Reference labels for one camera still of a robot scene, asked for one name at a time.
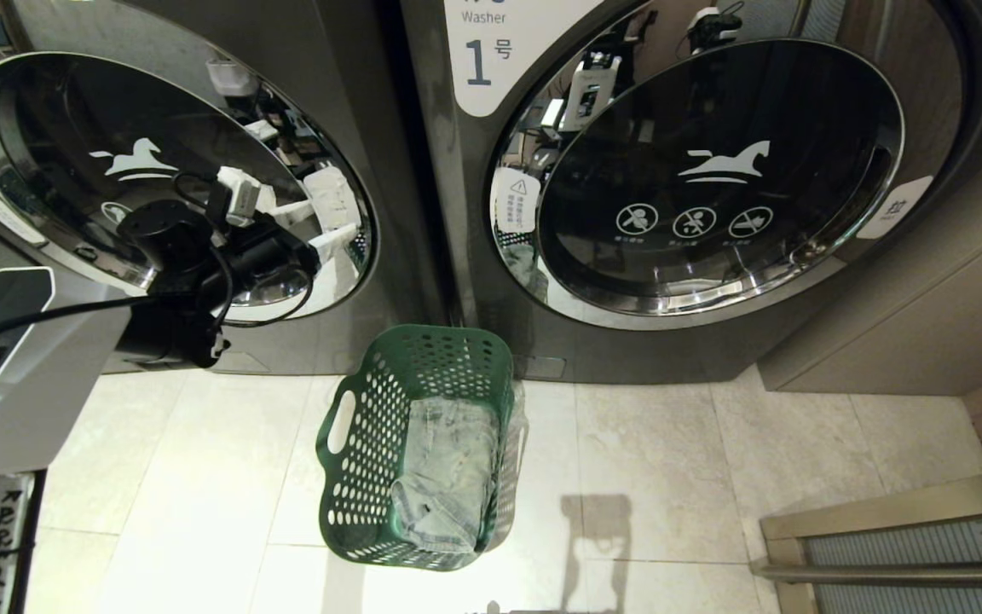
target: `folded clothes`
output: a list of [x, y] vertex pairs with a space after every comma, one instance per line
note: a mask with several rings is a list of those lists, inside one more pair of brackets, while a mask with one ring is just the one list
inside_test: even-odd
[[401, 476], [390, 493], [401, 538], [432, 552], [476, 549], [494, 489], [499, 419], [472, 401], [412, 401]]

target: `beige tile floor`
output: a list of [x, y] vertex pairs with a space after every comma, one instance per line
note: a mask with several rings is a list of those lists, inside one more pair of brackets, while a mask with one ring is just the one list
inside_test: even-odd
[[51, 467], [31, 614], [775, 613], [761, 517], [982, 473], [948, 397], [526, 382], [513, 528], [451, 574], [351, 565], [317, 528], [338, 378], [98, 382]]

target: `front-load washer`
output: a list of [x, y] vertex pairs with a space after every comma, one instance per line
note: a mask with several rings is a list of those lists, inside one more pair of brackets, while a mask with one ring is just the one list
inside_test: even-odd
[[461, 310], [525, 377], [736, 377], [982, 162], [982, 1], [401, 5]]
[[44, 257], [139, 294], [153, 267], [119, 221], [205, 199], [194, 175], [229, 166], [274, 187], [274, 206], [311, 201], [292, 232], [322, 267], [308, 297], [300, 271], [235, 297], [215, 370], [348, 373], [387, 327], [444, 322], [420, 192], [433, 186], [414, 174], [375, 3], [15, 8], [35, 52], [0, 62], [0, 203]]

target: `green laundry basket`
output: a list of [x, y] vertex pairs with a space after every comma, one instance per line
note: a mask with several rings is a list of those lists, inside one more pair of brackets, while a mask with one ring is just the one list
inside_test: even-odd
[[[324, 542], [354, 563], [455, 571], [488, 546], [498, 508], [498, 484], [484, 510], [474, 553], [429, 552], [398, 536], [390, 487], [404, 467], [412, 401], [448, 397], [483, 404], [499, 416], [502, 467], [506, 428], [514, 409], [513, 356], [490, 332], [462, 327], [393, 327], [373, 341], [357, 374], [339, 382], [332, 408], [316, 436], [316, 457], [326, 474], [320, 524]], [[355, 412], [339, 454], [328, 435], [344, 394], [354, 393]]]

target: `chinese character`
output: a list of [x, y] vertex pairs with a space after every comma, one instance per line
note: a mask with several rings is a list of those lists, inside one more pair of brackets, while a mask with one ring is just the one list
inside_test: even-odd
[[510, 59], [510, 52], [514, 50], [514, 48], [511, 47], [509, 38], [500, 38], [495, 40], [494, 50], [499, 51], [499, 55], [502, 55], [502, 59], [508, 60]]

